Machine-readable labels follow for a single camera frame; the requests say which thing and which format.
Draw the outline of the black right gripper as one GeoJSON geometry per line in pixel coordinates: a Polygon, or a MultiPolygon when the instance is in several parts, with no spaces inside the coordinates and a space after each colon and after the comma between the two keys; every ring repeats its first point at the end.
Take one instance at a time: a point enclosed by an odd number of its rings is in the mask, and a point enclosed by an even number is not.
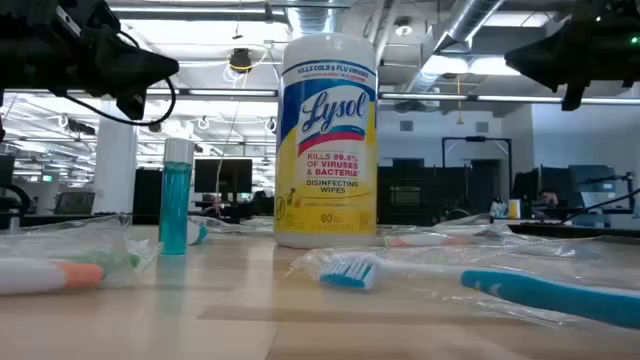
{"type": "Polygon", "coordinates": [[[508,51],[506,65],[552,92],[566,85],[562,110],[574,111],[597,69],[611,58],[607,42],[622,14],[623,0],[577,0],[570,21],[542,40],[508,51]]]}

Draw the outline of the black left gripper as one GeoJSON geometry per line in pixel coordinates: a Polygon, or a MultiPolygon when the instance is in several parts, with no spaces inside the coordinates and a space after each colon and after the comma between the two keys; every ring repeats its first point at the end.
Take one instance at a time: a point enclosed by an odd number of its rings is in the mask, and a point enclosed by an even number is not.
{"type": "Polygon", "coordinates": [[[106,0],[60,0],[55,20],[81,87],[94,96],[115,98],[119,110],[131,120],[144,115],[144,89],[179,70],[176,60],[122,39],[121,23],[106,0]]]}

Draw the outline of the purple white toothbrush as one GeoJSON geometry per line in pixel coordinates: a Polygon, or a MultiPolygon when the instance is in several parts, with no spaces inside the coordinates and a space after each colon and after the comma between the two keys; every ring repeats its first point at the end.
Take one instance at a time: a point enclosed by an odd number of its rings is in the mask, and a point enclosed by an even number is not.
{"type": "Polygon", "coordinates": [[[239,224],[203,216],[190,216],[189,221],[206,229],[208,233],[270,234],[274,229],[272,217],[241,220],[239,224]]]}

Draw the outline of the Lysol disinfecting wipes canister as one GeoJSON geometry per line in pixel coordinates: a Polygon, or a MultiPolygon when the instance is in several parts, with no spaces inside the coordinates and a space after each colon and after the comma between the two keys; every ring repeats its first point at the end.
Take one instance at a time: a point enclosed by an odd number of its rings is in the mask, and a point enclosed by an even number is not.
{"type": "Polygon", "coordinates": [[[377,232],[377,101],[370,42],[307,35],[283,54],[274,238],[312,249],[372,246],[377,232]]]}

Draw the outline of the blue toothbrush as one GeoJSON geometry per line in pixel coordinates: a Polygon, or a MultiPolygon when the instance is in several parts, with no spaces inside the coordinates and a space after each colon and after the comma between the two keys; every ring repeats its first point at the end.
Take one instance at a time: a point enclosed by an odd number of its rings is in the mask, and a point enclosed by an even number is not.
{"type": "Polygon", "coordinates": [[[451,275],[461,286],[517,304],[640,330],[640,292],[574,285],[513,270],[413,264],[373,252],[329,253],[315,249],[293,266],[333,287],[370,290],[391,274],[451,275]]]}

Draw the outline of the ceiling light strip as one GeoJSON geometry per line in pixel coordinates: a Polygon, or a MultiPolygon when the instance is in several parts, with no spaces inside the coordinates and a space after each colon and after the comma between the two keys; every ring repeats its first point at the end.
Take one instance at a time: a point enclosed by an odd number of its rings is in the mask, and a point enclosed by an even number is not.
{"type": "MultiPolygon", "coordinates": [[[[391,101],[454,101],[454,102],[491,102],[521,104],[560,104],[560,97],[544,96],[507,96],[507,95],[459,95],[444,93],[392,93],[378,94],[380,100],[391,101]]],[[[582,105],[640,106],[640,98],[583,98],[582,105]]]]}
{"type": "MultiPolygon", "coordinates": [[[[171,95],[169,89],[150,89],[149,95],[171,95]]],[[[277,97],[277,90],[253,89],[178,89],[176,95],[184,96],[218,96],[218,97],[277,97]]]]}

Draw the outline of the white building pillar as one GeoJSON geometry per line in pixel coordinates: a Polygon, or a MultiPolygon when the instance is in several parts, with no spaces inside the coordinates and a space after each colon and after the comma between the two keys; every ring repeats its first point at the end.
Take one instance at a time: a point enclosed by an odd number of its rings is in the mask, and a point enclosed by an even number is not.
{"type": "Polygon", "coordinates": [[[138,128],[99,117],[93,212],[130,213],[133,209],[138,128]]]}

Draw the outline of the black office cabinet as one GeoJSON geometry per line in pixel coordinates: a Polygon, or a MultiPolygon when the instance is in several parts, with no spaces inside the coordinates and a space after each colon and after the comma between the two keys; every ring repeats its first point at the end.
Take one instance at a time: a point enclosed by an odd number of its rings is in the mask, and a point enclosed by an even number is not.
{"type": "Polygon", "coordinates": [[[133,213],[158,216],[161,208],[162,172],[157,169],[137,169],[133,213]]]}

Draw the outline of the dark desk monitor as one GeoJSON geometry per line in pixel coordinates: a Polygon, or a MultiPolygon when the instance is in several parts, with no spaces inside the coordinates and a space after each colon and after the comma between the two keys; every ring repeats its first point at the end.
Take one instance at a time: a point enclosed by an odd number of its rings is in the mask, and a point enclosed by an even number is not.
{"type": "Polygon", "coordinates": [[[570,165],[569,176],[574,192],[616,192],[616,173],[613,167],[606,165],[570,165]]]}

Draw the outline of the black office monitor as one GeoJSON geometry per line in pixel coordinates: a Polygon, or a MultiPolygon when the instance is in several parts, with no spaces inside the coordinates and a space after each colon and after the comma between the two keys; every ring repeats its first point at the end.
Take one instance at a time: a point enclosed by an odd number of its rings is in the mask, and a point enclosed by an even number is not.
{"type": "Polygon", "coordinates": [[[196,159],[196,193],[251,193],[251,159],[196,159]]]}

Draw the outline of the grey office chair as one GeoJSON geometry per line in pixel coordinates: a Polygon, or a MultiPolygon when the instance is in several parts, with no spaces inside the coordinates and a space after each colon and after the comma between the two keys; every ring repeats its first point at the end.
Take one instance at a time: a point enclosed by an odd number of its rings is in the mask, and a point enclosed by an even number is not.
{"type": "Polygon", "coordinates": [[[94,192],[62,192],[57,195],[55,215],[88,215],[92,213],[94,192]]]}

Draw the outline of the black mesh organizer caddy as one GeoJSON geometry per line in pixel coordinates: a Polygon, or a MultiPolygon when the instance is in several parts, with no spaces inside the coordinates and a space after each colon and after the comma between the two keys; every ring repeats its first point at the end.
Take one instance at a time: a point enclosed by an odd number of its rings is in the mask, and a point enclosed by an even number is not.
{"type": "Polygon", "coordinates": [[[448,200],[430,183],[382,179],[378,185],[378,223],[432,226],[440,221],[448,200]]]}

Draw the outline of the wrapped white orange toothbrush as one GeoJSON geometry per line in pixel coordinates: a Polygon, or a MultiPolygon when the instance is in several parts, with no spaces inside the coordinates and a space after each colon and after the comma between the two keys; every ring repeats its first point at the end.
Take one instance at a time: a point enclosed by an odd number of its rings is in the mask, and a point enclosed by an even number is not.
{"type": "Polygon", "coordinates": [[[0,258],[0,296],[97,288],[109,277],[136,268],[105,275],[98,265],[76,263],[65,257],[0,258]]]}

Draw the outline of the silver ventilation duct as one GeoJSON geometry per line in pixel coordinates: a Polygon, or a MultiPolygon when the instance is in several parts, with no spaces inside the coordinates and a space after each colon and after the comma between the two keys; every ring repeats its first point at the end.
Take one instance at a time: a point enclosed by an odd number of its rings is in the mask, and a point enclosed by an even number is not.
{"type": "Polygon", "coordinates": [[[457,0],[447,19],[429,27],[420,45],[419,70],[402,91],[426,93],[441,75],[451,73],[451,70],[435,67],[437,56],[447,51],[469,53],[473,37],[504,1],[457,0]]]}

